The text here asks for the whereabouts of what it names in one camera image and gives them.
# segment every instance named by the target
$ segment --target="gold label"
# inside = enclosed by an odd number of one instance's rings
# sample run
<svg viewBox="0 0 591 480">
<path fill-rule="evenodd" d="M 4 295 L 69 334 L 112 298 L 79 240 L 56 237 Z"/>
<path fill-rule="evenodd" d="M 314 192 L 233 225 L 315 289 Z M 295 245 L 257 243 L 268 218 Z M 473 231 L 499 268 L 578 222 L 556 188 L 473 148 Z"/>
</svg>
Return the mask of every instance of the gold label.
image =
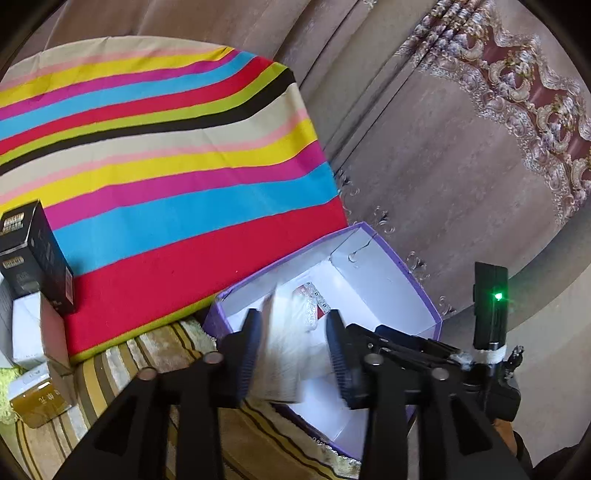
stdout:
<svg viewBox="0 0 591 480">
<path fill-rule="evenodd" d="M 51 382 L 51 378 L 13 398 L 10 405 L 32 429 L 56 418 L 70 407 Z"/>
<path fill-rule="evenodd" d="M 11 217 L 8 217 L 4 220 L 4 224 L 2 225 L 2 235 L 5 235 L 9 232 L 14 232 L 22 228 L 22 220 L 25 218 L 25 213 L 17 213 Z"/>
<path fill-rule="evenodd" d="M 21 263 L 25 263 L 25 259 L 19 255 L 17 257 L 12 257 L 8 260 L 5 260 L 4 262 L 2 262 L 2 266 L 6 269 L 9 269 L 12 267 L 16 267 L 17 265 L 20 265 Z"/>
</svg>

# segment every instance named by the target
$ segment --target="striped fabric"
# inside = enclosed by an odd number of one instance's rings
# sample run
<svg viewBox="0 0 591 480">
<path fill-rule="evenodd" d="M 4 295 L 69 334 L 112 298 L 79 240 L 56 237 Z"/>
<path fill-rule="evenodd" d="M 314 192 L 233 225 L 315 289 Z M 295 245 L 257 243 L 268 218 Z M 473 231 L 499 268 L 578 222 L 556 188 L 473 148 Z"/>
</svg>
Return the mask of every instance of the striped fabric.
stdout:
<svg viewBox="0 0 591 480">
<path fill-rule="evenodd" d="M 213 348 L 212 340 L 194 319 L 152 330 L 78 365 L 75 407 L 38 429 L 18 422 L 0 426 L 0 433 L 31 479 L 51 480 L 140 368 L 152 366 L 160 372 L 184 368 Z M 169 480 L 175 478 L 177 431 L 178 410 L 173 408 L 165 472 Z M 228 480 L 338 480 L 356 478 L 359 473 L 359 462 L 318 444 L 266 402 L 247 400 L 239 410 L 221 409 L 220 432 Z M 200 478 L 199 465 L 194 468 L 195 478 Z"/>
<path fill-rule="evenodd" d="M 12 67 L 0 174 L 0 209 L 41 199 L 74 269 L 73 362 L 346 225 L 292 73 L 199 42 L 103 38 Z"/>
</svg>

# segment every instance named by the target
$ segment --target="small white box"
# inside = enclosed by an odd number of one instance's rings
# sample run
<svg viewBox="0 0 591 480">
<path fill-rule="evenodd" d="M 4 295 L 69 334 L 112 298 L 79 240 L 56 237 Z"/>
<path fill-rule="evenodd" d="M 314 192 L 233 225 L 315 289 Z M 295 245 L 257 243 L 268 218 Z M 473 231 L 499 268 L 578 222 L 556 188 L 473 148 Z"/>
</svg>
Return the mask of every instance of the small white box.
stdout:
<svg viewBox="0 0 591 480">
<path fill-rule="evenodd" d="M 30 428 L 36 429 L 68 410 L 76 401 L 73 375 L 53 362 L 39 365 L 8 386 L 12 409 Z"/>
<path fill-rule="evenodd" d="M 64 321 L 39 291 L 14 301 L 12 359 L 27 370 L 49 360 L 70 368 Z"/>
<path fill-rule="evenodd" d="M 12 368 L 12 301 L 8 282 L 0 275 L 0 368 Z"/>
</svg>

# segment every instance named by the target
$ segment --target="black product box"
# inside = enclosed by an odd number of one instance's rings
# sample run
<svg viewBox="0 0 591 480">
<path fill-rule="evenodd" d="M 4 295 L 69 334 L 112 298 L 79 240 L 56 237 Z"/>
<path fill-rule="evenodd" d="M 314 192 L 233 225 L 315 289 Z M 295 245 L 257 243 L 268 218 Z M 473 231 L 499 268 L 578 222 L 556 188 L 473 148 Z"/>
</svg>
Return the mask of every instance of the black product box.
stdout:
<svg viewBox="0 0 591 480">
<path fill-rule="evenodd" d="M 74 312 L 72 269 L 39 200 L 2 215 L 0 272 L 16 298 L 41 291 L 60 315 Z"/>
</svg>

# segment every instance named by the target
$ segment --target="white box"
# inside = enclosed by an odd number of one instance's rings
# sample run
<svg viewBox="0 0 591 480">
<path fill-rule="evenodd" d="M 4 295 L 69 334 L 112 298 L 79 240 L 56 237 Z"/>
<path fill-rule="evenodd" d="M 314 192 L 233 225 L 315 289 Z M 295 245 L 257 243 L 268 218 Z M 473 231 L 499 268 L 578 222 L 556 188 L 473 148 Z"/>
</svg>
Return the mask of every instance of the white box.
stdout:
<svg viewBox="0 0 591 480">
<path fill-rule="evenodd" d="M 203 329 L 216 338 L 240 330 L 248 309 L 260 309 L 276 285 L 291 290 L 313 286 L 325 308 L 338 309 L 347 325 L 357 323 L 371 331 L 387 325 L 409 335 L 439 338 L 441 317 L 432 302 L 404 262 L 366 223 L 326 235 L 220 293 Z M 312 348 L 327 349 L 326 322 L 319 323 L 311 336 Z M 303 401 L 289 405 L 290 419 L 297 420 L 295 413 L 307 422 L 303 427 L 308 433 L 361 458 L 368 412 L 348 409 L 334 374 L 302 383 Z"/>
<path fill-rule="evenodd" d="M 70 368 L 64 321 L 39 291 L 14 301 L 12 359 L 26 370 L 49 360 Z"/>
<path fill-rule="evenodd" d="M 12 368 L 12 302 L 14 294 L 0 275 L 0 368 Z"/>
</svg>

